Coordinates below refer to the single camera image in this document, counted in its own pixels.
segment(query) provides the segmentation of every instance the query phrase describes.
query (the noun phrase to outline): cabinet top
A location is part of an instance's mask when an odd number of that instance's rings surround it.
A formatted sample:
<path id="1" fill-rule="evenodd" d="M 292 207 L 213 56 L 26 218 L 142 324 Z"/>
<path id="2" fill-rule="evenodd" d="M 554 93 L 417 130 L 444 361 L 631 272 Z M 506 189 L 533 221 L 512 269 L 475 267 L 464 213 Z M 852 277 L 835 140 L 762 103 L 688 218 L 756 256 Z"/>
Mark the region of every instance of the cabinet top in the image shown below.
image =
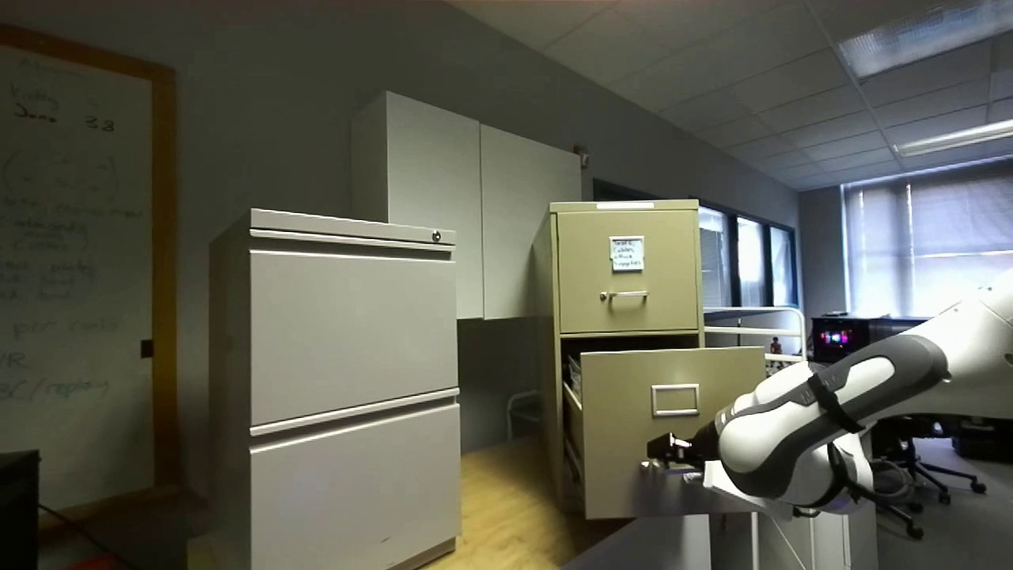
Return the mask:
<path id="1" fill-rule="evenodd" d="M 242 231 L 283 231 L 283 235 L 303 235 L 303 236 L 334 235 L 334 236 L 439 243 L 439 246 L 454 246 L 455 242 L 454 227 L 392 226 L 392 221 L 285 213 L 285 209 L 251 209 L 251 214 L 243 214 L 236 226 Z"/>
<path id="2" fill-rule="evenodd" d="M 699 213 L 697 199 L 614 199 L 614 201 L 551 201 L 554 214 L 568 213 Z"/>

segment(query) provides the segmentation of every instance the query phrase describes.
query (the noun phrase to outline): white filing cabinet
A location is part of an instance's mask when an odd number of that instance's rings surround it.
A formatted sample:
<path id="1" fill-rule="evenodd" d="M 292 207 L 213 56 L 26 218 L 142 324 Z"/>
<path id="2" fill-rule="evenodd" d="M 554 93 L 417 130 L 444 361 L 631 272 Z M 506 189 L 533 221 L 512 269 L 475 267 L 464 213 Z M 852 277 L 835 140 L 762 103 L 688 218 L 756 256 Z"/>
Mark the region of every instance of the white filing cabinet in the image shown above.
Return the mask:
<path id="1" fill-rule="evenodd" d="M 455 231 L 455 316 L 530 316 L 530 249 L 554 199 L 578 199 L 574 151 L 396 93 L 350 125 L 350 213 Z"/>
<path id="2" fill-rule="evenodd" d="M 454 231 L 253 209 L 213 243 L 217 568 L 396 568 L 458 531 Z"/>

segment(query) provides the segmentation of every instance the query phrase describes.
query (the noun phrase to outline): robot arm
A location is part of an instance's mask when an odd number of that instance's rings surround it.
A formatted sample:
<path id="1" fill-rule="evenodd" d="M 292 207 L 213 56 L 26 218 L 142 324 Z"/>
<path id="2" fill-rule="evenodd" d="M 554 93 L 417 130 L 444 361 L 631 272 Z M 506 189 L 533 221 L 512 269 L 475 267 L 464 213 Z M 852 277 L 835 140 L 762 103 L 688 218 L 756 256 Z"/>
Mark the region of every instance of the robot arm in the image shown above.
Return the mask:
<path id="1" fill-rule="evenodd" d="M 1013 272 L 828 367 L 794 363 L 771 373 L 722 408 L 684 452 L 697 463 L 717 460 L 727 490 L 762 506 L 831 506 L 843 478 L 869 489 L 857 432 L 900 411 L 980 415 L 980 399 L 1001 403 L 996 411 L 1013 417 Z"/>

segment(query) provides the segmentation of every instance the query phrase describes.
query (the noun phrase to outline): open drawer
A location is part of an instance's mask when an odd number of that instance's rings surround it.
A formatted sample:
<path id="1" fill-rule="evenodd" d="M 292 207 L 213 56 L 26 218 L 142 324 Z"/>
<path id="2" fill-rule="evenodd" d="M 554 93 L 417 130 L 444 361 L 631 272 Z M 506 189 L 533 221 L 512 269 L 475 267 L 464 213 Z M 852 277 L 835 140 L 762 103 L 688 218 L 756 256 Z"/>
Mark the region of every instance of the open drawer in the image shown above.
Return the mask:
<path id="1" fill-rule="evenodd" d="M 767 373 L 762 347 L 587 352 L 578 367 L 578 384 L 568 387 L 568 448 L 587 518 L 658 514 L 666 478 L 638 472 L 645 444 L 658 434 L 693 436 Z"/>

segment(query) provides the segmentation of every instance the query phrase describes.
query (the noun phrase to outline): window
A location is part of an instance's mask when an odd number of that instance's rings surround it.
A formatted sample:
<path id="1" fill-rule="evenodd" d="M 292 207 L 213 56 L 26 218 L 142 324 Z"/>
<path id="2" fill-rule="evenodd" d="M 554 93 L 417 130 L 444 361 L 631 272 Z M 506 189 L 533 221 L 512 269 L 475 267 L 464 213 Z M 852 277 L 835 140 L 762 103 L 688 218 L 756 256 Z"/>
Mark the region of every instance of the window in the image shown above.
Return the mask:
<path id="1" fill-rule="evenodd" d="M 730 307 L 727 214 L 699 209 L 703 307 Z"/>
<path id="2" fill-rule="evenodd" d="M 1013 267 L 1013 168 L 852 188 L 847 309 L 932 316 Z"/>
<path id="3" fill-rule="evenodd" d="M 794 231 L 699 207 L 703 307 L 794 307 Z"/>

